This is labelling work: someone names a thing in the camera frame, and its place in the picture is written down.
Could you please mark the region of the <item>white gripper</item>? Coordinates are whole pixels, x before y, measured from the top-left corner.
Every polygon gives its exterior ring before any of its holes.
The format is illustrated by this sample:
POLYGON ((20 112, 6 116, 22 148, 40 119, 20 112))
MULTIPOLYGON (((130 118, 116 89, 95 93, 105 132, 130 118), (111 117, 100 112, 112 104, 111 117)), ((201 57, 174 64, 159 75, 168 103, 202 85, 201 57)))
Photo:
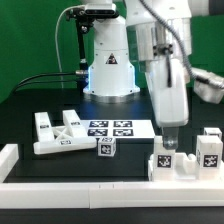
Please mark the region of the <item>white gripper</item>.
POLYGON ((188 122, 188 101, 184 68, 178 59, 167 65, 165 57, 146 62, 146 80, 155 120, 162 129, 163 146, 178 148, 178 126, 188 122))

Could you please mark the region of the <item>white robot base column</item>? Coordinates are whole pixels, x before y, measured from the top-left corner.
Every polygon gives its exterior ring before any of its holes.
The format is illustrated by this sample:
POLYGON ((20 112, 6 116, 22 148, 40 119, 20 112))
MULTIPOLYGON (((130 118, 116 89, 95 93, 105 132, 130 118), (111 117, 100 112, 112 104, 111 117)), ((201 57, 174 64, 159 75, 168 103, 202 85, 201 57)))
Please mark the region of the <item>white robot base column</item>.
POLYGON ((129 61, 125 19, 96 19, 94 61, 89 66, 84 96, 102 103, 121 103, 134 99, 140 92, 135 85, 135 68, 129 61))

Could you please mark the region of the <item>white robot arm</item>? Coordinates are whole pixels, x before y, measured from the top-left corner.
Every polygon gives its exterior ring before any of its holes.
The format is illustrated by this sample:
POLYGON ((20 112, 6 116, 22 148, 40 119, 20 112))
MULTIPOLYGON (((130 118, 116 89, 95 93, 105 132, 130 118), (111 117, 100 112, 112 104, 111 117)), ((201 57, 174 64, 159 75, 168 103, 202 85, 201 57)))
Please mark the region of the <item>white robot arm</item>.
POLYGON ((186 83, 203 100, 218 103, 224 96, 224 78, 193 68, 190 20, 209 13, 203 0, 125 0, 126 26, 135 31, 138 61, 144 71, 154 110, 162 129, 163 147, 178 148, 178 131, 189 119, 186 83))

